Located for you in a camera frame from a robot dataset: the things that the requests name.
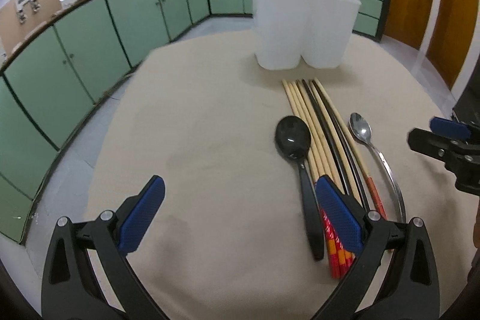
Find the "black spoon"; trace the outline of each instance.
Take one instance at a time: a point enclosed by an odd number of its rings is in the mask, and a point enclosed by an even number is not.
[[[311,143],[310,130],[298,117],[289,115],[280,120],[275,130],[275,143],[284,157],[298,165],[303,218],[311,252],[315,260],[323,259],[323,226],[317,200],[305,169],[305,158]]]

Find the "black chopstick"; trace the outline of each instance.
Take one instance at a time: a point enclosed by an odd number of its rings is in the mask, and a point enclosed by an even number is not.
[[[363,188],[363,183],[362,180],[360,179],[360,175],[357,169],[357,165],[355,164],[355,160],[353,159],[352,153],[350,151],[349,145],[345,139],[345,135],[342,132],[342,128],[340,127],[340,124],[338,123],[337,117],[335,116],[335,113],[333,112],[332,107],[330,106],[330,103],[328,100],[325,98],[325,96],[322,93],[322,90],[320,87],[317,85],[317,82],[315,80],[310,80],[311,85],[315,88],[317,91],[318,95],[322,99],[323,104],[325,105],[325,108],[327,109],[328,115],[330,116],[333,126],[335,128],[335,131],[338,134],[338,138],[340,139],[340,144],[342,144],[342,148],[345,151],[346,159],[349,161],[349,166],[350,170],[353,172],[353,178],[355,180],[355,185],[357,186],[358,192],[360,193],[360,201],[362,203],[363,209],[366,211],[370,210],[370,205],[368,203],[367,195],[365,194],[365,189]]]
[[[340,157],[340,152],[338,151],[337,145],[335,144],[335,140],[333,138],[332,132],[330,131],[330,128],[328,127],[327,121],[325,117],[323,116],[322,110],[320,109],[320,106],[318,105],[317,100],[313,96],[312,92],[310,91],[310,87],[308,86],[307,82],[305,79],[302,79],[302,84],[303,87],[305,88],[308,98],[310,99],[311,105],[313,106],[313,110],[315,111],[315,114],[317,115],[318,122],[320,123],[320,126],[322,127],[323,133],[325,134],[325,138],[327,140],[328,146],[330,147],[330,150],[332,151],[333,155],[333,160],[335,161],[335,166],[337,166],[338,174],[340,175],[340,181],[342,182],[342,186],[345,189],[345,192],[351,196],[352,195],[352,187],[350,186],[349,179],[347,177],[347,172],[345,170],[345,167],[342,162],[342,158]]]

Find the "spoon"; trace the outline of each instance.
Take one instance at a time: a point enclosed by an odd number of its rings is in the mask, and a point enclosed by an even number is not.
[[[298,117],[289,115],[280,120],[275,130],[275,143],[282,155],[298,165],[305,229],[315,260],[323,259],[323,226],[317,200],[305,169],[305,158],[310,149],[311,135],[307,125]]]
[[[383,163],[385,171],[387,171],[390,182],[392,183],[395,196],[397,197],[398,207],[400,209],[400,222],[406,223],[407,215],[405,213],[405,203],[403,202],[403,195],[400,190],[400,186],[397,181],[393,178],[393,172],[390,166],[388,165],[383,154],[371,143],[371,128],[368,125],[368,122],[358,113],[352,113],[350,115],[350,130],[353,135],[360,140],[362,143],[366,144],[373,152],[377,154],[380,158],[380,161]]]

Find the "blue gripper pad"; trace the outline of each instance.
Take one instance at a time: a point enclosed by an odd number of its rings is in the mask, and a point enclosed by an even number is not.
[[[126,256],[137,250],[165,198],[165,183],[154,176],[139,194],[140,199],[119,229],[118,250]]]
[[[345,250],[359,255],[363,250],[362,227],[365,211],[356,199],[340,193],[329,176],[321,176],[315,186],[320,207],[325,211]]]
[[[467,141],[472,136],[465,124],[440,117],[430,120],[430,130],[436,135],[452,140]]]

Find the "beige tablecloth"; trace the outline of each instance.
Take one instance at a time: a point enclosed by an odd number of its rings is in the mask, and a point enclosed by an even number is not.
[[[344,64],[327,70],[301,64],[266,71],[254,46],[253,34],[243,31],[148,56],[110,125],[85,217],[115,210],[160,175],[165,201],[128,260],[172,319],[310,318],[337,283],[327,259],[312,259],[297,172],[277,154],[273,135],[279,119],[291,115],[280,80],[317,76],[344,119],[355,111],[368,120],[402,188],[407,217],[424,219],[445,309],[463,288],[475,252],[477,200],[455,190],[442,163],[407,146],[410,129],[428,128],[440,115],[437,107],[402,65],[366,38],[352,35]],[[361,150],[394,219],[386,178]],[[363,306],[375,297],[387,257]],[[107,296],[114,302],[111,292]]]

